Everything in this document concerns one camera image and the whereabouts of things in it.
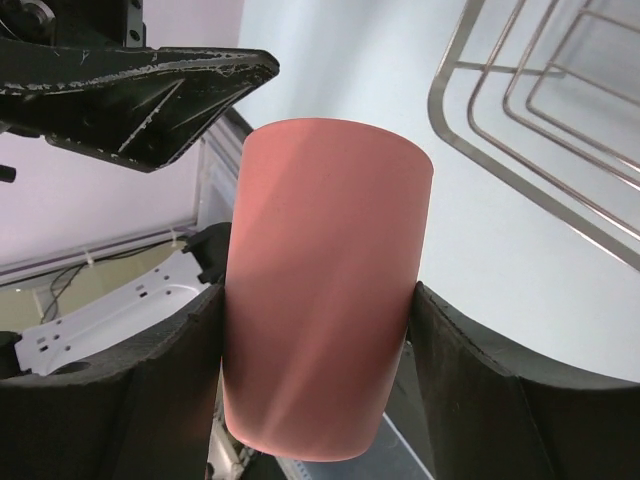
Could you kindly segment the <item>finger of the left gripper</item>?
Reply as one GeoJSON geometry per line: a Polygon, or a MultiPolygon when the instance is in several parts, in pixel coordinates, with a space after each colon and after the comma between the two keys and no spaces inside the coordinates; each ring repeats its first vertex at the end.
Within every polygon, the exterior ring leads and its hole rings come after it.
{"type": "Polygon", "coordinates": [[[149,173],[178,160],[279,70],[263,50],[2,39],[1,121],[13,134],[149,173]]]}

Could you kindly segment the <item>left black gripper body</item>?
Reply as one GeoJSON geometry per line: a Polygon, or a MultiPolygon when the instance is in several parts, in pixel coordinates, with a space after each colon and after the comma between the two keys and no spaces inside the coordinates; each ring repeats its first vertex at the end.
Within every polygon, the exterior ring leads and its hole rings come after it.
{"type": "Polygon", "coordinates": [[[47,46],[144,48],[143,3],[131,0],[3,0],[1,36],[47,46]]]}

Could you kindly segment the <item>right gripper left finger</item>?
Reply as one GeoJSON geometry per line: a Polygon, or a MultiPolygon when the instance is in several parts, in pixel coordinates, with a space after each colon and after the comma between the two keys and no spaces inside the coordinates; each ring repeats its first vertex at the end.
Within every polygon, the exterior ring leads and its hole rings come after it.
{"type": "Polygon", "coordinates": [[[47,376],[1,334],[4,479],[202,479],[222,354],[214,285],[160,323],[47,376]]]}

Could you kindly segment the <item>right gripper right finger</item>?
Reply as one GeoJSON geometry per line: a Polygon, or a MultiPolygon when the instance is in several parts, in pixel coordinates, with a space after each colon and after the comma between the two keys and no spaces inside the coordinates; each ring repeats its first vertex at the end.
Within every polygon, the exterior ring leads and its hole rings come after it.
{"type": "Polygon", "coordinates": [[[637,383],[526,348],[422,283],[410,335],[436,478],[638,478],[637,383]]]}

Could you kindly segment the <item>pink cup orange handle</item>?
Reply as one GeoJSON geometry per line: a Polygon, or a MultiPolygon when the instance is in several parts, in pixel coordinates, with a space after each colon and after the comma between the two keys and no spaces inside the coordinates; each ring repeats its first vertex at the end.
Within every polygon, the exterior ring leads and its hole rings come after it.
{"type": "Polygon", "coordinates": [[[434,167],[413,142],[328,118],[246,139],[225,278],[224,413],[274,456],[357,457],[399,364],[434,167]]]}

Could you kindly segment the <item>metal wire dish rack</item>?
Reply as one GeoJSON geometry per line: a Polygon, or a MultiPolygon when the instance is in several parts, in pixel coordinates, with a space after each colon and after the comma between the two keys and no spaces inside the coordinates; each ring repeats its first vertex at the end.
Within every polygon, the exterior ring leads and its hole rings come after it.
{"type": "Polygon", "coordinates": [[[446,144],[638,266],[637,2],[466,2],[427,112],[446,144]]]}

